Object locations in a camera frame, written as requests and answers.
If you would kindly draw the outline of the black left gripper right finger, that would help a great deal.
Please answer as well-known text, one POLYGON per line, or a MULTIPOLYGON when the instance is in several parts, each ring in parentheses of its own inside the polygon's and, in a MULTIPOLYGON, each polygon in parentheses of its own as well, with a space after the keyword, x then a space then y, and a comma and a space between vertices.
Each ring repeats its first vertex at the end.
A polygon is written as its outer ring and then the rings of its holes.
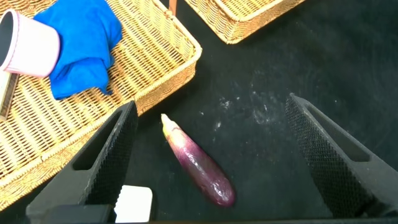
POLYGON ((291 93, 285 115, 334 217, 396 217, 397 171, 309 101, 291 93))

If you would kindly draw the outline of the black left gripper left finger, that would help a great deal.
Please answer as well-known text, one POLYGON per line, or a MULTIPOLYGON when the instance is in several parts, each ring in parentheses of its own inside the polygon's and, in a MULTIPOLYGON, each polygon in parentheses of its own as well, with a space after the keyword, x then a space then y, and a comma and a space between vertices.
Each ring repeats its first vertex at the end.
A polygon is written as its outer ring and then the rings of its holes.
POLYGON ((138 124, 134 101, 103 123, 25 210, 31 223, 109 223, 121 192, 138 124))

